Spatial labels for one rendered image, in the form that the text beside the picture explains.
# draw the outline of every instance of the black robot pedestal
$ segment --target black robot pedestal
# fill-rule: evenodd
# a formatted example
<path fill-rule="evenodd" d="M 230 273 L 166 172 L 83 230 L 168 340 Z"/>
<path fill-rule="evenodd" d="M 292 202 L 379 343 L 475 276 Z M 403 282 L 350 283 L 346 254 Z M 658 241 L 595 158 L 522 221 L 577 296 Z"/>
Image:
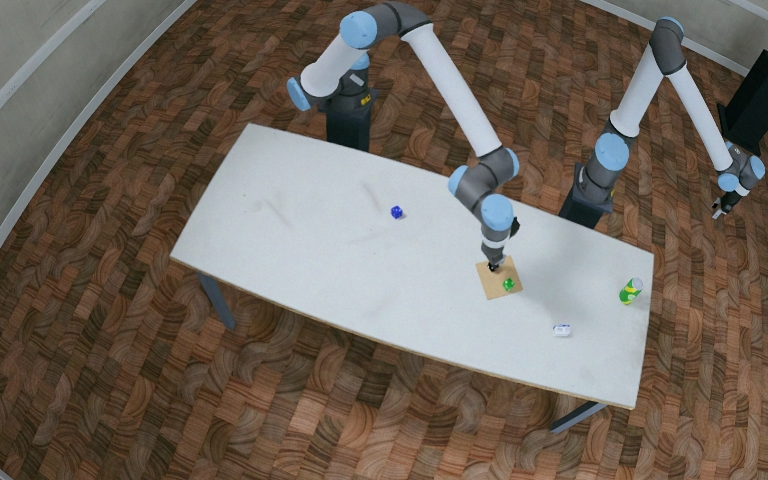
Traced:
<path fill-rule="evenodd" d="M 717 104 L 723 137 L 760 156 L 768 132 L 768 51 L 757 58 L 728 106 Z"/>
<path fill-rule="evenodd" d="M 352 113 L 337 112 L 322 103 L 319 110 L 325 114 L 326 140 L 336 145 L 368 151 L 371 137 L 371 110 L 379 91 L 371 89 L 371 100 L 364 108 Z"/>
<path fill-rule="evenodd" d="M 594 230 L 603 214 L 610 214 L 613 211 L 613 199 L 603 205 L 594 205 L 584 198 L 576 187 L 576 182 L 582 168 L 584 168 L 584 165 L 581 163 L 577 162 L 574 165 L 573 186 L 571 191 L 568 192 L 568 197 L 563 202 L 563 207 L 557 216 Z"/>

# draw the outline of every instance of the parquet floor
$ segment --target parquet floor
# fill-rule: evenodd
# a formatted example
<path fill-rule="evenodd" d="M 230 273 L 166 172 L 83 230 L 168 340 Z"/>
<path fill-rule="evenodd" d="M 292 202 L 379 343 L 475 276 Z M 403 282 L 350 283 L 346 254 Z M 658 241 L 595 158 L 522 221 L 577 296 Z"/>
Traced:
<path fill-rule="evenodd" d="M 508 196 L 556 213 L 650 32 L 577 0 L 414 1 L 506 146 Z M 668 81 L 598 230 L 656 256 L 637 408 L 578 404 L 227 292 L 169 262 L 248 122 L 324 138 L 285 81 L 367 1 L 200 1 L 120 82 L 0 249 L 0 465 L 18 479 L 768 479 L 768 189 L 718 190 Z M 371 150 L 473 158 L 410 47 L 371 52 Z M 715 112 L 740 77 L 690 51 Z"/>

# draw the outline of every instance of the table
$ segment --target table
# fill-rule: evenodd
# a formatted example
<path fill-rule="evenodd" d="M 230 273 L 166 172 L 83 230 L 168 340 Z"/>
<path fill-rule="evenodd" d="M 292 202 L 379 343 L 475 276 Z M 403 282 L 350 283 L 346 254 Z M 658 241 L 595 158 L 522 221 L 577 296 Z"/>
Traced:
<path fill-rule="evenodd" d="M 487 300 L 480 223 L 448 179 L 339 145 L 248 125 L 171 252 L 199 272 L 222 321 L 217 280 L 331 326 L 489 375 L 605 405 L 635 406 L 653 255 L 512 201 L 505 253 L 523 290 Z M 395 220 L 390 209 L 404 216 Z M 631 305 L 619 291 L 640 277 Z M 555 337 L 558 323 L 569 337 Z"/>

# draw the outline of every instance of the green object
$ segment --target green object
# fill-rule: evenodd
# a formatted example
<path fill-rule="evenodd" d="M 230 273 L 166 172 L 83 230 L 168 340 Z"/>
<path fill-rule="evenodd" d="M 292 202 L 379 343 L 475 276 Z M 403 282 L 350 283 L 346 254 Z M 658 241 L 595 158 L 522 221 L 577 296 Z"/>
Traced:
<path fill-rule="evenodd" d="M 643 281 L 635 277 L 627 282 L 627 285 L 619 292 L 619 300 L 624 305 L 629 305 L 642 291 Z"/>

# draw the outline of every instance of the small white box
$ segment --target small white box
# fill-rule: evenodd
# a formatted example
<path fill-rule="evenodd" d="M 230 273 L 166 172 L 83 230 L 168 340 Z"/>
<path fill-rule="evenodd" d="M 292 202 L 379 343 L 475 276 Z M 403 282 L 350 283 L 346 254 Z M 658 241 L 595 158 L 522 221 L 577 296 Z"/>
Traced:
<path fill-rule="evenodd" d="M 558 323 L 552 327 L 552 330 L 555 331 L 556 337 L 567 337 L 571 334 L 571 326 L 567 323 Z"/>

